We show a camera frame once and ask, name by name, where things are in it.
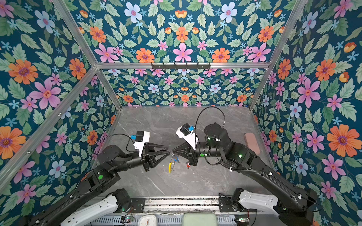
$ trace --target white clock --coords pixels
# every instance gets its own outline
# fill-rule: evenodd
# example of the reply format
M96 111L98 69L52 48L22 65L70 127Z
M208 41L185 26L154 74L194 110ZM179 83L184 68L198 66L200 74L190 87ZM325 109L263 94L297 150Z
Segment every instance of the white clock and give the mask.
M138 226L157 226L157 218L155 215L146 215L139 219Z

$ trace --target floral wallpaper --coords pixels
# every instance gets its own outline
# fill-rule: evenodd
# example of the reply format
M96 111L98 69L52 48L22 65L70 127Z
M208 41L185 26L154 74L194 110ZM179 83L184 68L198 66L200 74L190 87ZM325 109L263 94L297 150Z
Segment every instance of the floral wallpaper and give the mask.
M0 0L0 37L2 168L89 64L49 1Z
M253 109L275 170L317 192L314 226L362 225L361 7L307 5Z
M17 225L22 216L41 212L75 189L102 148L104 140L96 141L107 136L116 114L94 76L3 191L0 225Z
M264 74L258 68L104 72L124 106L248 106Z
M295 2L78 0L72 15L99 62L264 62Z

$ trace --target pink phone case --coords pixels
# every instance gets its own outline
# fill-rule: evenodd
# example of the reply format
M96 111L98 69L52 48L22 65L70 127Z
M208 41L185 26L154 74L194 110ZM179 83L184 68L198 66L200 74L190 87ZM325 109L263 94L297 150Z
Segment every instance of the pink phone case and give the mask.
M244 134L245 141L247 143L248 148L253 150L257 155L260 154L260 148L258 142L256 141L256 137L253 133Z

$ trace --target orange flower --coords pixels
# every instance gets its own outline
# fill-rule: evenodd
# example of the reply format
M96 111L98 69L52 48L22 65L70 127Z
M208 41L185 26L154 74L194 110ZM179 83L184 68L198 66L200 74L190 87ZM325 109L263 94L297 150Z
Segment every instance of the orange flower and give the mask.
M177 39L180 41L180 42L185 42L188 37L187 35L189 34L188 31L186 31L186 28L185 27L179 27L178 28L178 31L176 31L176 35L177 35Z
M137 60L139 60L140 63L153 63L155 56L151 54L150 50L146 50L145 48L141 48L141 50L137 50L136 52Z
M14 80L18 83L23 82L25 85L30 84L30 82L34 82L38 77L38 73L36 73L37 68L34 65L31 65L29 61L16 60L16 64L9 64L9 74L11 77L15 77Z
M98 27L91 27L90 28L90 35L92 35L92 38L96 40L99 43L106 42L106 35L104 34L104 31L101 29L98 29Z
M181 100L183 101L183 102L187 102L187 101L189 101L189 96L187 96L187 95L183 95L182 97L181 97Z
M283 80L285 77L288 77L290 68L290 60L284 59L283 62L281 62L279 65L278 78Z
M278 17L278 16L280 16L280 14L282 14L282 12L283 12L283 10L278 9L277 11L275 11L275 13L274 13L274 17Z
M79 11L84 18L88 18L88 13L84 10Z
M332 151L337 150L337 155L342 157L346 156L346 152L349 157L355 156L357 155L355 148L358 150L362 148L362 141L355 139L359 137L359 133L355 129L348 130L348 125L341 124L339 129L333 126L331 133L327 134L327 140L331 141L329 147Z
M113 115L113 116L111 117L111 125L113 124L114 120L115 120L115 115Z
M193 29L192 29L192 33L194 33L194 34L197 34L197 33L199 33L200 31L199 31L199 29L197 28L197 27L194 27Z
M87 138L88 138L87 142L89 145L95 144L98 138L97 132L95 130L90 131Z
M226 63L228 59L230 59L229 50L225 50L225 48L220 48L220 50L215 50L215 54L212 55L212 59L214 63Z
M133 97L129 96L129 95L124 95L123 99L127 102L127 103L132 103L133 102Z
M246 95L240 95L240 96L237 97L237 101L238 102L244 102L244 101L247 100L247 98L248 97Z
M171 34L171 28L170 28L170 27L167 27L167 28L165 29L165 33L166 33L166 34Z
M13 152L17 153L21 148L20 144L25 143L25 136L21 136L22 131L10 126L0 127L0 154L2 159L11 158Z
M348 82L348 80L349 80L348 72L343 72L343 73L340 75L339 80L340 80L341 82Z
M344 46L343 50L344 50L344 52L350 52L350 51L354 50L354 48L356 48L356 47L357 47L357 45L354 42L349 42Z
M277 141L277 135L275 134L274 130L271 130L269 132L269 138L270 138L270 141L273 143Z
M70 60L69 69L72 70L72 75L74 77L77 77L78 80L83 78L84 74L86 73L83 62L80 62L80 60L77 59L71 59Z
M316 77L318 78L319 81L322 81L323 79L325 81L327 81L329 79L330 76L332 76L335 72L335 68L336 68L336 63L332 63L333 60L332 59L328 59L328 61L323 60L317 67L317 73L316 73Z
M182 10L182 11L177 10L177 11L175 11L175 15L176 15L177 18L185 18L186 15L187 15L187 11L185 11L185 10Z
M274 34L274 28L266 26L264 29L261 29L260 34L258 35L258 39L260 42L267 42L272 38Z

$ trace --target marble surface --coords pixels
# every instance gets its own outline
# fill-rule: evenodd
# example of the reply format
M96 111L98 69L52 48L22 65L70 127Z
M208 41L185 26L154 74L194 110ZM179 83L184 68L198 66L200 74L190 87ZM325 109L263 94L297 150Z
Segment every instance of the marble surface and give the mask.
M225 129L230 139L246 144L244 134L254 133L261 150L260 158L270 165L270 157L249 110L245 107L220 108L225 113ZM175 134L176 129L185 123L194 125L202 110L202 107L124 107L114 133L125 133L130 136L136 134L137 130L150 131L150 142L168 145L169 150L172 150L184 142ZM197 126L201 128L197 130L201 141L204 137L203 128L214 122L222 125L222 114L213 108L205 110ZM118 145L125 150L127 138L113 136L108 144ZM145 172L143 167L120 172L121 180L108 192L125 188L130 196L218 195L219 192L232 195L236 188L243 188L251 192L270 194L249 177L234 171L229 172L220 165L210 166L203 158L199 158L197 166L187 169L186 159L180 157L180 163L176 163L174 171L170 174L168 172L170 160L171 155L149 172ZM217 162L216 158L208 158L208 160L210 163Z

